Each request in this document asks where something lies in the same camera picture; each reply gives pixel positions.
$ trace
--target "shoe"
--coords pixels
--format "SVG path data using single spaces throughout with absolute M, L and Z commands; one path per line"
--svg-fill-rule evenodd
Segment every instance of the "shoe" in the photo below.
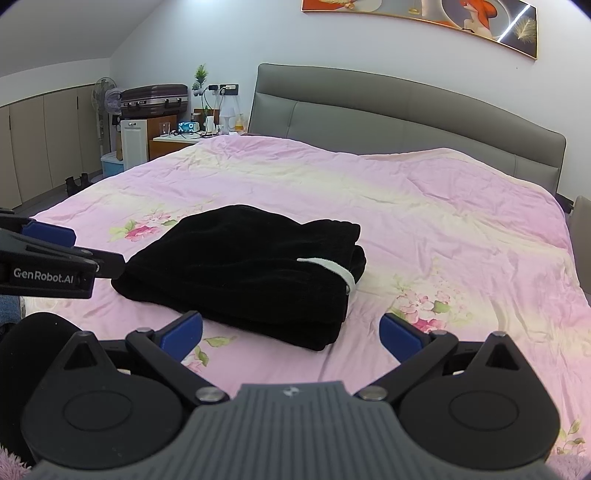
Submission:
M 92 183 L 90 183 L 90 180 L 88 179 L 88 174 L 87 173 L 83 173 L 80 175 L 80 187 L 82 190 L 87 189 L 88 187 L 90 187 L 92 185 Z
M 81 191 L 81 189 L 82 187 L 78 186 L 74 181 L 74 177 L 68 177 L 66 179 L 66 193 L 68 194 L 68 197 L 75 195 L 76 193 Z

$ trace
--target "pink flower print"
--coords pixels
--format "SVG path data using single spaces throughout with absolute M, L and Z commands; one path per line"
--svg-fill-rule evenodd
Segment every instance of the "pink flower print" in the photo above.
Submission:
M 164 212 L 152 212 L 144 215 L 140 223 L 142 225 L 162 225 L 164 222 L 170 220 L 170 215 Z
M 441 290 L 437 292 L 436 298 L 442 303 L 449 303 L 450 300 L 449 295 Z
M 414 313 L 417 311 L 418 308 L 418 298 L 416 294 L 412 295 L 413 299 L 410 299 L 407 294 L 400 295 L 396 299 L 396 304 L 398 306 L 398 310 L 402 313 Z
M 187 367 L 191 372 L 194 372 L 196 374 L 201 373 L 201 366 L 203 364 L 201 363 L 200 360 L 193 360 L 191 361 L 191 363 L 189 363 L 188 365 L 185 365 L 185 367 Z
M 418 320 L 418 312 L 414 311 L 411 313 L 406 313 L 404 315 L 404 320 L 406 320 L 408 323 L 415 323 Z
M 139 242 L 142 238 L 158 233 L 159 231 L 160 227 L 141 225 L 137 228 L 134 228 L 133 230 L 130 230 L 127 235 L 125 235 L 125 238 L 127 240 L 131 240 L 132 242 Z
M 573 447 L 573 450 L 571 451 L 572 454 L 574 455 L 582 455 L 587 451 L 587 449 L 585 448 L 585 445 L 583 443 L 579 443 L 578 445 L 575 445 Z
M 418 311 L 419 318 L 423 320 L 427 320 L 433 318 L 433 307 L 435 304 L 432 301 L 425 301 L 421 303 L 420 309 Z
M 432 330 L 441 330 L 445 324 L 437 319 L 431 319 L 429 321 L 418 319 L 415 323 L 413 323 L 413 326 L 422 332 L 429 333 Z

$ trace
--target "gray headboard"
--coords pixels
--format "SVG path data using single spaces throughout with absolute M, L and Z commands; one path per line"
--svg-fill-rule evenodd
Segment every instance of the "gray headboard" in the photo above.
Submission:
M 354 154 L 447 147 L 556 193 L 566 139 L 474 98 L 394 77 L 261 64 L 248 131 Z

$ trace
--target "black towel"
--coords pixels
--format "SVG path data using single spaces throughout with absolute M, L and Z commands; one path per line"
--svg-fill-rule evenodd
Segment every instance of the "black towel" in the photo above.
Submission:
M 131 300 L 197 310 L 205 318 L 320 351 L 339 336 L 348 305 L 336 262 L 359 281 L 361 227 L 336 220 L 303 225 L 276 213 L 231 205 L 181 220 L 136 253 L 111 284 Z

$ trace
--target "wooden cabinet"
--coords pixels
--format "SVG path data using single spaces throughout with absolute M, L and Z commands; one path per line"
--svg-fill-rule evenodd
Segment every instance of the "wooden cabinet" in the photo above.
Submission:
M 54 188 L 83 172 L 77 104 L 77 89 L 43 96 L 47 159 Z
M 43 97 L 13 103 L 9 111 L 14 168 L 21 200 L 26 202 L 53 188 L 47 159 Z
M 22 203 L 12 158 L 9 107 L 0 108 L 0 207 L 14 208 Z
M 90 101 L 92 88 L 92 85 L 88 85 L 76 89 L 82 171 L 87 173 L 94 173 L 102 168 L 100 163 L 99 134 L 96 128 L 96 111 Z
M 156 160 L 156 158 L 163 157 L 169 153 L 178 152 L 183 148 L 190 147 L 189 143 L 180 142 L 157 142 L 150 140 L 150 158 L 149 161 Z

